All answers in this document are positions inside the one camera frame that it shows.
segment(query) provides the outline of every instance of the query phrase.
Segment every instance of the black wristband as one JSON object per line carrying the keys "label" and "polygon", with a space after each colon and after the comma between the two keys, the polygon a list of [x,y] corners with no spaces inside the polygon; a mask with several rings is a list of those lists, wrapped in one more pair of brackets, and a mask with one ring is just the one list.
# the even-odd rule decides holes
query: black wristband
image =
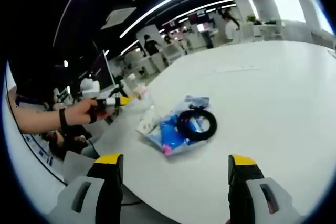
{"label": "black wristband", "polygon": [[63,130],[69,127],[69,125],[67,124],[67,120],[65,119],[64,110],[65,108],[59,110],[59,119],[61,121],[61,128]]}

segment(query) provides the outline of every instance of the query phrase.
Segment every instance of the plastic bag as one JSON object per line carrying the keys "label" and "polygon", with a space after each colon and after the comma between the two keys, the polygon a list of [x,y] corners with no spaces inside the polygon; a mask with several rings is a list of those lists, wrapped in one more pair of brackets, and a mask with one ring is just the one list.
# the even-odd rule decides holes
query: plastic bag
{"label": "plastic bag", "polygon": [[[209,98],[186,96],[184,101],[179,103],[167,116],[163,117],[158,126],[146,135],[162,150],[164,155],[180,153],[207,143],[207,141],[196,142],[184,138],[176,129],[178,116],[183,111],[189,110],[191,104],[193,106],[202,106],[206,108],[209,106]],[[190,119],[189,127],[194,131],[203,132],[203,119]]]}

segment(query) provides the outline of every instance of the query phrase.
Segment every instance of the desk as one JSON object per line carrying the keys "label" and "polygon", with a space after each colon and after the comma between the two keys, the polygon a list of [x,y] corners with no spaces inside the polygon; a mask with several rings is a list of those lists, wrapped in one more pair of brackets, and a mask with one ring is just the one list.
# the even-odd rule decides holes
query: desk
{"label": "desk", "polygon": [[[254,66],[251,71],[228,67]],[[165,115],[186,95],[209,96],[218,129],[196,150],[166,158],[135,131],[132,107],[95,144],[124,154],[124,183],[145,203],[182,224],[229,219],[228,155],[255,159],[307,215],[332,182],[336,164],[336,60],[327,48],[262,41],[186,55],[149,88]]]}

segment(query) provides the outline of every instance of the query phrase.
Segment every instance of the potted plant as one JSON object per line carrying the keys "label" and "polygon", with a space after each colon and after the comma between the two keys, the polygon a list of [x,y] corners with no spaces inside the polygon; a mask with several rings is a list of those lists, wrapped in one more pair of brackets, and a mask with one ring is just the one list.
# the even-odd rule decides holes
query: potted plant
{"label": "potted plant", "polygon": [[247,15],[246,21],[254,23],[254,21],[256,21],[256,16],[254,14]]}
{"label": "potted plant", "polygon": [[275,20],[270,20],[270,21],[265,22],[265,24],[266,25],[275,25],[276,21]]}

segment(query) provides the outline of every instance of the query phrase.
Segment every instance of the hand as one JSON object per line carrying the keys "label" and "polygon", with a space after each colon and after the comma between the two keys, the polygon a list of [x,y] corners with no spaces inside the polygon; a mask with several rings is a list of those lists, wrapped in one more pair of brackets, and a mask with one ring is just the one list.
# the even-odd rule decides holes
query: hand
{"label": "hand", "polygon": [[[89,115],[89,109],[91,107],[97,107],[97,101],[94,99],[85,99],[75,106],[68,107],[64,111],[65,119],[68,125],[82,125],[91,122],[91,117]],[[96,113],[97,120],[102,120],[107,118],[114,112],[111,111],[99,111]]]}
{"label": "hand", "polygon": [[81,137],[81,136],[75,136],[74,139],[75,139],[75,141],[78,141],[78,142],[82,142],[82,143],[85,142],[85,139],[83,137]]}

